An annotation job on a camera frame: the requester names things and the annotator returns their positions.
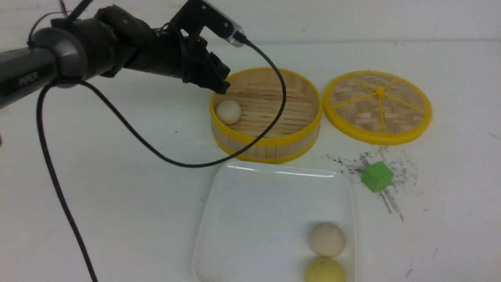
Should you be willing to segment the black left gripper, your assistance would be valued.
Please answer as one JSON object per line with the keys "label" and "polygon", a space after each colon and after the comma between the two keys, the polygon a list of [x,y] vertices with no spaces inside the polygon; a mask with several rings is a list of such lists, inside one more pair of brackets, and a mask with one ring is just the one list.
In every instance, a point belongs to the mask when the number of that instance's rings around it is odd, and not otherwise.
{"label": "black left gripper", "polygon": [[230,69],[206,46],[204,39],[188,47],[187,39],[180,41],[176,32],[157,32],[133,53],[125,68],[178,78],[225,95],[231,86],[227,81]]}

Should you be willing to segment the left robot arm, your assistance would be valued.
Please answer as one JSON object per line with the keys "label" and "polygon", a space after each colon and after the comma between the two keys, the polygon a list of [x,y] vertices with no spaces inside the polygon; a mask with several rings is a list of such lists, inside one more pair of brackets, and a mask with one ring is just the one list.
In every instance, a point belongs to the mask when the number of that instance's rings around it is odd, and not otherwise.
{"label": "left robot arm", "polygon": [[181,79],[225,94],[230,69],[207,50],[200,35],[207,27],[219,38],[240,47],[234,36],[243,29],[204,0],[189,0],[160,28],[152,28],[125,9],[101,8],[80,19],[83,0],[67,18],[32,31],[27,47],[1,53],[2,108],[57,81],[61,88],[96,76],[113,78],[131,69]]}

